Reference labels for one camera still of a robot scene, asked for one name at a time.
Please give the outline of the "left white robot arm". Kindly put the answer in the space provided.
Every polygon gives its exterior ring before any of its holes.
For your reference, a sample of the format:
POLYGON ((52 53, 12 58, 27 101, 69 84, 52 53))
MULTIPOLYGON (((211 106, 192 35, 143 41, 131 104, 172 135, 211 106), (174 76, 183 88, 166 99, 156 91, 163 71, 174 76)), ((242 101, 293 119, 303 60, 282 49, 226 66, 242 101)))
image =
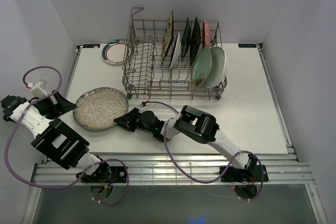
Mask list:
MULTIPOLYGON (((98 156, 89 153, 89 142, 75 130, 63 122, 59 116, 77 108, 66 100, 59 92, 54 94, 57 103, 51 98, 38 101, 25 113, 20 125, 32 133, 31 145, 52 161, 68 170, 79 167, 86 169, 91 164, 102 161, 98 156)), ((17 123, 26 107, 33 100, 20 96, 7 95, 1 100, 3 119, 17 123)), ((80 181, 82 183, 103 183, 111 178, 111 168, 103 162, 89 168, 80 181)))

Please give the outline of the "grey speckled round plate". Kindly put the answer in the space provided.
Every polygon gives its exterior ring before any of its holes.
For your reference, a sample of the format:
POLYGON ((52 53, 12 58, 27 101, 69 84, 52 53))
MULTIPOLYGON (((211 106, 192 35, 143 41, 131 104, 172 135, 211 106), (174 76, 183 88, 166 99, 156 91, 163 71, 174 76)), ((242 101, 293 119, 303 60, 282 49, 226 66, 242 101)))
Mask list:
POLYGON ((128 98, 121 91, 101 87, 89 90, 76 101, 75 122, 90 131, 102 131, 116 125, 114 119, 128 112, 128 98))

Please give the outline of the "large teal red rimmed plate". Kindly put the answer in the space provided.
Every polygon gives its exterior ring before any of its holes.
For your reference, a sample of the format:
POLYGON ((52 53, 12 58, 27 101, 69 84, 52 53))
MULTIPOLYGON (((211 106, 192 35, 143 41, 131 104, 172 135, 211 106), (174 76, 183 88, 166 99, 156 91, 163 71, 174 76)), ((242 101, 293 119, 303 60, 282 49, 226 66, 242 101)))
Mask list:
POLYGON ((180 32, 177 33, 177 39, 175 41, 174 49, 173 49, 173 54, 172 54, 172 59, 170 63, 170 69, 172 69, 177 61, 177 58, 179 56, 181 49, 181 34, 180 32))

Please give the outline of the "light green floral plate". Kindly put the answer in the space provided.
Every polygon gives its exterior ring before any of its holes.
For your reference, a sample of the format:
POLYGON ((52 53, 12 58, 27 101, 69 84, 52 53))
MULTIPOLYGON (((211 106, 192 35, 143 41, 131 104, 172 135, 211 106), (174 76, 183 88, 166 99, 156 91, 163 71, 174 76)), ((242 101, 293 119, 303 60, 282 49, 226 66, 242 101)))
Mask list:
POLYGON ((196 57, 193 68, 193 83, 201 86, 207 79, 212 67, 212 55, 209 48, 203 48, 196 57))

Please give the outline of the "black floral square plate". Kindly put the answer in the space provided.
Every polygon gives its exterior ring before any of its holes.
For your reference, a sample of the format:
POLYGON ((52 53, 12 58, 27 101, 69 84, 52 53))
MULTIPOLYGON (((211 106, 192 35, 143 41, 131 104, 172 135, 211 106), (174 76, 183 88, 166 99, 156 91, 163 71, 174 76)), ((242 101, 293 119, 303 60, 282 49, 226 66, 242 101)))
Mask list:
POLYGON ((193 32, 190 41, 190 64, 192 65, 198 53, 199 45, 201 43, 201 29, 199 20, 195 17, 193 32))

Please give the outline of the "teal square plate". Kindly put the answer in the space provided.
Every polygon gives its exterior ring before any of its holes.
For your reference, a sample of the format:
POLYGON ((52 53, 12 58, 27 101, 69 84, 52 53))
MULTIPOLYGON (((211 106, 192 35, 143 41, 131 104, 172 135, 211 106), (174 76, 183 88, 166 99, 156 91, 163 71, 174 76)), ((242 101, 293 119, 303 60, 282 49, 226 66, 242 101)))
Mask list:
POLYGON ((184 33, 183 33, 182 40, 181 40, 181 50, 182 50, 181 58, 182 59, 187 54, 187 50, 190 44, 190 39, 191 39, 191 26, 190 26, 190 21, 187 18, 184 33))

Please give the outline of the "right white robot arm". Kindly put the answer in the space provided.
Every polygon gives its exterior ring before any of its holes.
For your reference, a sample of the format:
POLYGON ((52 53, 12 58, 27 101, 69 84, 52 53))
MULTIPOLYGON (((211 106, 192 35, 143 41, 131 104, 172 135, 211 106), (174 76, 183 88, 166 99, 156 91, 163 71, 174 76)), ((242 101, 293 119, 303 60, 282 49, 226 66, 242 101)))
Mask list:
POLYGON ((176 117, 167 121, 158 119, 152 111, 142 112, 138 108, 114 119, 114 122, 127 131, 142 129, 152 133, 153 137, 163 142, 172 162, 183 174, 191 180, 210 184, 217 180, 238 183, 263 182, 264 167, 259 158, 250 151, 241 150, 220 130, 216 118, 209 113, 191 107, 183 106, 176 117), (219 176, 215 179, 202 181, 187 174, 172 158, 167 141, 178 134, 184 134, 197 143, 209 145, 229 160, 228 165, 221 167, 219 176))

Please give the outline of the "cream floral square plate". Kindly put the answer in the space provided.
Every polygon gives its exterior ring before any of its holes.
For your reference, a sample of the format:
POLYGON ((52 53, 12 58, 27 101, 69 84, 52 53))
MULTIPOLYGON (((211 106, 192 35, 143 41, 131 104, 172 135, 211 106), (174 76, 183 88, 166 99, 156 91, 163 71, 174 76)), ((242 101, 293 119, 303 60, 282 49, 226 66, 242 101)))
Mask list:
POLYGON ((173 38, 174 38, 174 20, 173 20, 173 14, 174 12, 171 11, 170 17, 167 22, 167 26, 165 29, 165 33, 163 36, 163 45, 162 45, 162 55, 161 55, 161 61, 163 62, 165 57, 167 56, 170 46, 172 44, 173 38))

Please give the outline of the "white oval plate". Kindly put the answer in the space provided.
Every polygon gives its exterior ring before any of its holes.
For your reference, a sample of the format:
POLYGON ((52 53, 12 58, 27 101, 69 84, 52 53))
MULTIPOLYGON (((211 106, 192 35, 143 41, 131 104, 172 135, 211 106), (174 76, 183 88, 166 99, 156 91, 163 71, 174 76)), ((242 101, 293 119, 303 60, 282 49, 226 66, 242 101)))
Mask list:
POLYGON ((226 77, 228 69, 228 58, 225 50, 220 46, 210 49, 212 56, 212 67, 208 77, 204 82, 207 88, 213 88, 219 85, 226 77))

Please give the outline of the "small teal red rimmed plate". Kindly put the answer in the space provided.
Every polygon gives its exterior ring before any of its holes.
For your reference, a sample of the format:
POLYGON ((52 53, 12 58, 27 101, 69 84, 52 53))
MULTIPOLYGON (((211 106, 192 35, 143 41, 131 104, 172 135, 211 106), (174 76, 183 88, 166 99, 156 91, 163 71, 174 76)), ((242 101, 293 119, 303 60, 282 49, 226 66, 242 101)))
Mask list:
POLYGON ((124 39, 117 39, 107 43, 102 50, 103 60, 114 66, 124 63, 124 55, 133 53, 134 48, 131 43, 124 39))

